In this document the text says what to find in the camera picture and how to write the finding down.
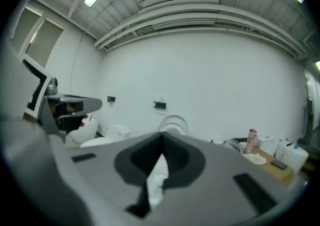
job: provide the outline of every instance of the white container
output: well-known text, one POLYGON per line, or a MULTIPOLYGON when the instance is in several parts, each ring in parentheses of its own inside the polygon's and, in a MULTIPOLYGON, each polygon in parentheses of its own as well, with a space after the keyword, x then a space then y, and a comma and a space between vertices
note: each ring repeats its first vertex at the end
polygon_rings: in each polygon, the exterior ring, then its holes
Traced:
POLYGON ((281 141, 276 149, 275 157, 291 167, 294 173, 297 173, 300 171, 309 154, 294 143, 290 146, 287 146, 288 144, 290 144, 290 141, 281 141))
POLYGON ((275 155, 276 149, 279 145, 279 141, 270 136, 259 137, 258 142, 259 148, 265 153, 268 153, 271 156, 275 155))

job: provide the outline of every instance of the gray surface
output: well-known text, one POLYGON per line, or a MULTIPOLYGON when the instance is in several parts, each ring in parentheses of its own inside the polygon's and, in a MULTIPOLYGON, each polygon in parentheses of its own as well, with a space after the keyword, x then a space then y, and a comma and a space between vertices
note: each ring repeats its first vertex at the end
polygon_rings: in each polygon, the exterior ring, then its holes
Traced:
MULTIPOLYGON (((140 191, 121 179, 115 171, 114 160, 123 148, 144 138, 145 136, 104 146, 71 149, 69 154, 92 152, 97 155, 97 158, 75 165, 97 192, 123 209, 135 203, 140 191)), ((190 186, 167 190, 162 202, 147 215, 145 222, 166 226, 229 225, 257 216, 232 179, 234 175, 243 172, 249 173, 275 200, 280 201, 285 197, 284 187, 238 153, 190 137, 183 136, 179 139, 202 151, 206 167, 190 186)))

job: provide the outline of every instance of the ceiling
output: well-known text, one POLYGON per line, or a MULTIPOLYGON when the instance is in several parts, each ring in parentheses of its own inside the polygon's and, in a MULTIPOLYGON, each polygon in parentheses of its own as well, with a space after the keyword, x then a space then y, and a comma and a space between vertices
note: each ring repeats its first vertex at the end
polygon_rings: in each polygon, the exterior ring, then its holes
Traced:
MULTIPOLYGON (((170 24, 154 23, 148 26, 146 22, 151 22, 155 15, 140 19, 145 10, 139 0, 97 0, 91 8, 84 4, 84 0, 37 1, 76 24, 96 40, 109 33, 103 42, 95 44, 98 48, 111 49, 160 30, 184 31, 198 26, 199 30, 233 30, 268 39, 290 51, 292 58, 302 63, 320 60, 320 38, 315 23, 304 4, 297 0, 219 0, 218 5, 227 7, 202 3, 197 9, 194 4, 190 4, 187 9, 184 7, 183 11, 195 12, 190 19, 175 19, 170 21, 170 24)), ((158 16, 182 12, 180 8, 175 8, 176 12, 173 9, 170 12, 163 11, 163 15, 158 16)))

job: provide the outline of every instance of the wall-mounted device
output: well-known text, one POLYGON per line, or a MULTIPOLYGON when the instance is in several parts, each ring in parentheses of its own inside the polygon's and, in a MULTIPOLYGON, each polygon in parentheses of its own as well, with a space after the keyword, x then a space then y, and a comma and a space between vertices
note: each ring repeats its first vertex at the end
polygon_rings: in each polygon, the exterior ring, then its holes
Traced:
POLYGON ((154 107, 158 109, 166 109, 167 104, 165 102, 154 101, 154 107))
POLYGON ((108 102, 114 102, 114 101, 116 101, 116 97, 108 96, 107 101, 108 102))

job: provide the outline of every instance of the desk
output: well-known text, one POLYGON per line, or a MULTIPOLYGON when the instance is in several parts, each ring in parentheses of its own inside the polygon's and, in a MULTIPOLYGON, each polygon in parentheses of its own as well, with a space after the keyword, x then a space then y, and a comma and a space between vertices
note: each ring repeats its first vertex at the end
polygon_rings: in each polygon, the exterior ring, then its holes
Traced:
POLYGON ((252 154, 259 154, 263 156, 266 159, 265 164, 258 165, 263 170, 271 174, 274 178, 276 178, 278 181, 281 181, 281 183, 285 186, 289 186, 291 181, 294 178, 294 170, 290 167, 287 167, 285 170, 281 170, 274 165, 270 164, 271 161, 273 161, 275 158, 273 156, 270 156, 269 154, 265 153, 261 149, 257 147, 253 147, 252 154))

